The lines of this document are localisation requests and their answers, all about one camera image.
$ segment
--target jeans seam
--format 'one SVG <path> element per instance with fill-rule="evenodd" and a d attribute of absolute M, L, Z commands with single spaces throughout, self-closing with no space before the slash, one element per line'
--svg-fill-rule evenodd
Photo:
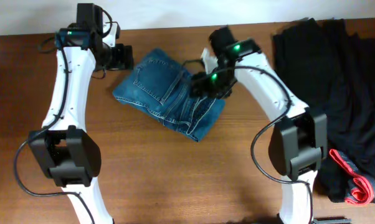
<path fill-rule="evenodd" d="M 171 86 L 167 89 L 167 92 L 164 94 L 164 96 L 160 99 L 160 97 L 158 96 L 155 96 L 154 93 L 148 89 L 146 89 L 143 84 L 138 80 L 139 78 L 139 74 L 141 72 L 141 70 L 147 66 L 147 64 L 149 63 L 157 63 L 157 64 L 163 64 L 163 65 L 166 65 L 166 66 L 170 66 L 168 63 L 166 62 L 163 62 L 162 60 L 149 60 L 147 61 L 144 65 L 140 65 L 140 66 L 137 66 L 135 69 L 137 70 L 136 71 L 136 75 L 135 75 L 135 78 L 133 80 L 133 84 L 136 85 L 138 88 L 140 88 L 141 90 L 145 91 L 147 94 L 149 94 L 151 97 L 153 97 L 155 100 L 157 100 L 160 104 L 164 105 L 164 102 L 168 99 L 169 95 L 171 94 L 172 90 L 174 90 L 176 84 L 178 83 L 178 81 L 180 81 L 181 79 L 181 75 L 178 75 L 175 80 L 172 82 Z"/>
<path fill-rule="evenodd" d="M 141 107 L 144 107 L 146 108 L 149 113 L 155 115 L 157 118 L 160 118 L 160 119 L 164 119 L 166 121 L 169 121 L 170 123 L 173 123 L 173 124 L 187 124 L 187 125 L 190 125 L 190 123 L 188 123 L 187 121 L 176 121 L 175 119 L 167 119 L 165 118 L 164 116 L 160 115 L 159 113 L 155 112 L 155 111 L 152 111 L 151 109 L 149 109 L 146 105 L 140 103 L 139 101 L 133 101 L 133 100 L 129 100 L 127 98 L 124 98 L 124 97 L 120 97 L 120 96 L 114 96 L 118 101 L 124 101 L 124 102 L 127 102 L 127 103 L 132 103 L 134 105 L 137 105 L 137 106 L 141 106 Z"/>
<path fill-rule="evenodd" d="M 207 109 L 206 109 L 206 112 L 202 115 L 202 116 L 200 116 L 200 118 L 198 119 L 198 121 L 195 123 L 195 125 L 193 126 L 193 127 L 190 127 L 189 129 L 191 129 L 192 128 L 192 131 L 190 131 L 190 133 L 189 134 L 191 134 L 194 130 L 195 130 L 195 128 L 197 127 L 197 125 L 199 124 L 199 122 L 201 121 L 201 119 L 208 113 L 208 111 L 210 110 L 210 108 L 212 107 L 212 105 L 215 103 L 215 100 L 213 100 L 212 101 L 212 103 L 207 107 Z"/>
<path fill-rule="evenodd" d="M 191 112 L 189 111 L 189 123 L 193 123 L 193 114 L 194 114 L 194 109 L 196 107 L 197 102 L 199 101 L 199 98 L 194 102 L 194 106 L 191 108 Z"/>
<path fill-rule="evenodd" d="M 167 92 L 164 94 L 163 98 L 160 101 L 161 104 L 163 104 L 168 99 L 168 97 L 170 96 L 170 94 L 173 92 L 173 90 L 175 89 L 176 85 L 181 80 L 182 74 L 183 74 L 183 71 L 181 71 L 178 74 L 178 76 L 175 78 L 175 80 L 171 83 L 171 86 L 168 88 Z"/>
<path fill-rule="evenodd" d="M 187 134 L 187 135 L 192 137 L 195 141 L 199 141 L 199 139 L 194 134 Z"/>
<path fill-rule="evenodd" d="M 183 108 L 182 108 L 182 113 L 181 113 L 181 117 L 179 118 L 180 121 L 182 121 L 184 119 L 184 116 L 186 114 L 186 108 L 190 101 L 192 101 L 192 99 L 190 99 L 190 97 L 187 97 L 186 100 L 185 100 L 185 103 L 183 104 Z M 187 121 L 187 126 L 190 127 L 190 121 L 188 120 Z"/>
<path fill-rule="evenodd" d="M 179 93 L 178 97 L 175 99 L 174 103 L 167 109 L 167 111 L 164 114 L 164 117 L 167 117 L 169 113 L 174 109 L 174 107 L 181 101 L 183 95 L 185 94 L 188 86 L 184 85 L 181 92 Z"/>

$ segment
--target jeans back pocket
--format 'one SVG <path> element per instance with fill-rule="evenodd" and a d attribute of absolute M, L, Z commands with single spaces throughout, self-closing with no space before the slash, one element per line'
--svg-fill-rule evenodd
<path fill-rule="evenodd" d="M 133 84 L 162 105 L 183 75 L 180 66 L 171 65 L 162 60 L 149 60 L 135 69 Z"/>

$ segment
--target folded jeans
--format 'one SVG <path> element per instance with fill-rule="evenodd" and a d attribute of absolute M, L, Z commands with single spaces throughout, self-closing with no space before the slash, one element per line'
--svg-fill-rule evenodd
<path fill-rule="evenodd" d="M 198 142 L 217 121 L 225 102 L 190 97 L 191 77 L 165 52 L 154 49 L 115 88 L 113 96 Z"/>

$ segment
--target wooden surface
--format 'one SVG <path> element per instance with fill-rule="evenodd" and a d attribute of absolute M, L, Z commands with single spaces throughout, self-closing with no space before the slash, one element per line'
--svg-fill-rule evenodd
<path fill-rule="evenodd" d="M 237 39 L 255 38 L 272 60 L 271 35 L 290 23 L 232 26 Z M 133 46 L 136 62 L 159 47 L 182 62 L 198 58 L 216 27 L 122 31 L 120 42 Z M 349 33 L 375 38 L 375 19 L 347 21 Z M 0 37 L 0 223 L 78 223 L 67 197 L 25 194 L 12 174 L 12 159 L 28 132 L 39 129 L 54 87 L 55 55 L 38 54 L 48 35 Z M 240 85 L 209 134 L 196 143 L 112 97 L 129 72 L 108 72 L 92 80 L 86 124 L 100 146 L 100 188 L 116 223 L 225 223 L 272 217 L 281 204 L 281 186 L 254 166 L 249 146 L 268 121 Z M 256 154 L 271 174 L 270 132 Z M 60 190 L 44 177 L 30 150 L 20 157 L 23 181 L 36 192 Z M 315 194 L 315 217 L 346 216 L 375 223 L 375 205 L 331 203 Z"/>

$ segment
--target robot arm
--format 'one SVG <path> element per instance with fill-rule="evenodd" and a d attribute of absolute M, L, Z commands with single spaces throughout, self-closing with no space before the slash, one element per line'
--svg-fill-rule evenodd
<path fill-rule="evenodd" d="M 288 89 L 253 40 L 238 42 L 230 30 L 223 27 L 211 34 L 210 41 L 216 57 L 210 56 L 209 51 L 204 49 L 202 61 L 206 74 L 197 76 L 197 81 L 193 78 L 193 94 L 225 98 L 230 95 L 234 83 L 240 82 L 258 101 L 268 119 L 273 121 L 286 112 L 288 93 L 291 107 L 286 116 L 275 124 L 269 156 L 282 175 L 281 180 L 304 181 L 312 191 L 320 162 L 326 157 L 326 116 L 319 111 L 311 111 Z M 229 67 L 255 67 L 268 75 L 254 69 L 219 72 Z M 288 184 L 282 185 L 282 190 L 280 221 L 284 224 L 307 224 L 312 219 L 307 187 L 304 184 Z"/>
<path fill-rule="evenodd" d="M 52 123 L 54 115 L 60 119 L 29 145 L 44 174 L 64 192 L 78 193 L 95 223 L 112 224 L 113 218 L 105 208 L 97 179 L 101 166 L 100 150 L 86 133 L 85 106 L 92 73 L 96 70 L 131 69 L 133 58 L 131 46 L 115 42 L 120 33 L 118 23 L 110 16 L 110 22 L 103 23 L 103 13 L 109 16 L 94 4 L 78 4 L 77 22 L 57 33 L 56 82 L 42 127 Z M 64 63 L 68 63 L 67 81 Z M 63 104 L 62 114 L 57 114 Z M 91 223 L 81 201 L 74 195 L 68 196 L 80 223 Z"/>

